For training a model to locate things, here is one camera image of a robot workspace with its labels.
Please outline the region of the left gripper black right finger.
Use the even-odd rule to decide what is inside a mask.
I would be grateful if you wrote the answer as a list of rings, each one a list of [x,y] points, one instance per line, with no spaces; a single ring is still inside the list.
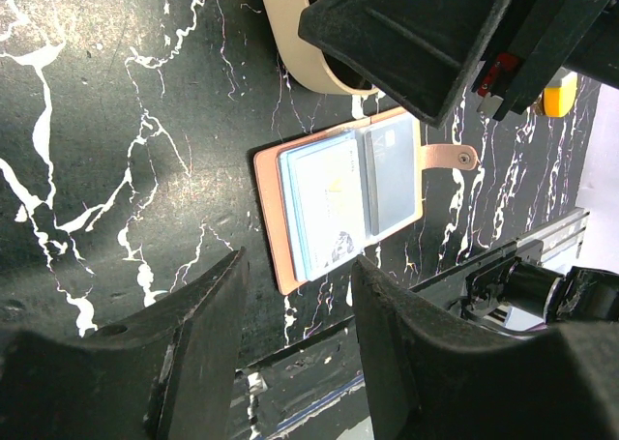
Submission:
[[[353,308],[378,439],[614,439],[618,327],[496,334],[400,288],[364,257]]]

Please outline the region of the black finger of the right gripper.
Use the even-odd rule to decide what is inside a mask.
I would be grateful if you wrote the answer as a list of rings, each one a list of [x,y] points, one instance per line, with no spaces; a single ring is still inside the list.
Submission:
[[[316,0],[298,34],[440,127],[513,0]]]

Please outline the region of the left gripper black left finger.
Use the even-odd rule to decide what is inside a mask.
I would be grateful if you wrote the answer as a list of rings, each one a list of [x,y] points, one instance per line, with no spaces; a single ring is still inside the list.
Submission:
[[[232,251],[192,283],[90,337],[1,330],[5,439],[222,439],[250,264]]]

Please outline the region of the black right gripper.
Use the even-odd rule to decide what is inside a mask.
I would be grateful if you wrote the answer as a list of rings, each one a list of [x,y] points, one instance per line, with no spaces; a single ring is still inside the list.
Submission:
[[[618,87],[618,0],[513,0],[490,38],[472,90],[501,121],[580,73]]]

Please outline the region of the blue grey credit card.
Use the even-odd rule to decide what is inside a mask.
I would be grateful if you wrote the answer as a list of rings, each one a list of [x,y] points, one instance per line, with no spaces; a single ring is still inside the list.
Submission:
[[[403,113],[364,134],[371,235],[384,237],[418,215],[414,118]]]

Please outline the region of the beige wooden tray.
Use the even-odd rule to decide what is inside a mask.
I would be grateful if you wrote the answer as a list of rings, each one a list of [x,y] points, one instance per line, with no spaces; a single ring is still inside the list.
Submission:
[[[299,37],[310,0],[262,0],[281,61],[294,79],[318,94],[368,96],[378,89],[348,67],[336,73],[323,52]]]

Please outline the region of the pink leather card holder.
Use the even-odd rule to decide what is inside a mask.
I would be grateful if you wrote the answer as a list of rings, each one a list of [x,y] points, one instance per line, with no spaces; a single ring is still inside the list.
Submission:
[[[364,248],[374,245],[403,227],[420,219],[423,215],[423,202],[421,196],[422,174],[428,169],[445,168],[470,171],[478,164],[478,154],[474,147],[462,144],[439,143],[422,144],[421,125],[417,118],[410,114],[415,121],[416,134],[416,172],[417,172],[417,203],[418,215],[411,222],[393,229],[389,235],[374,237],[370,232],[368,212],[368,183],[365,158],[364,134],[368,128],[380,121],[398,116],[406,112],[397,107],[389,111],[378,113],[372,117],[366,117],[337,125],[328,130],[307,135],[296,140],[291,140],[280,145],[258,152],[254,157],[254,168],[258,192],[262,206],[266,231],[269,239],[271,255],[273,259],[275,277],[278,288],[282,295],[288,295],[303,284],[312,280],[297,280],[294,271],[290,234],[288,232],[286,211],[284,208],[283,188],[280,171],[280,155],[288,150],[340,135],[351,135],[356,138],[359,148],[361,167],[362,190],[364,194],[365,221],[367,239]]]

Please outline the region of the white VIP credit card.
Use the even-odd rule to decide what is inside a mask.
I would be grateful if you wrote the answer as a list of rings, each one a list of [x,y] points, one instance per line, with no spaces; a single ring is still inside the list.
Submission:
[[[281,182],[297,280],[315,280],[365,246],[359,148],[340,135],[283,152]]]

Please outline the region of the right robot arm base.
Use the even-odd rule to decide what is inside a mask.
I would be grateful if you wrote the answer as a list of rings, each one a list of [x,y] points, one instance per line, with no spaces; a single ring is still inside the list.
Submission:
[[[446,305],[461,318],[503,335],[526,337],[529,330],[510,330],[487,317],[501,306],[536,316],[545,326],[565,322],[616,322],[618,275],[573,266],[561,274],[535,257],[542,243],[532,241],[487,264],[478,262],[464,276],[465,294]]]

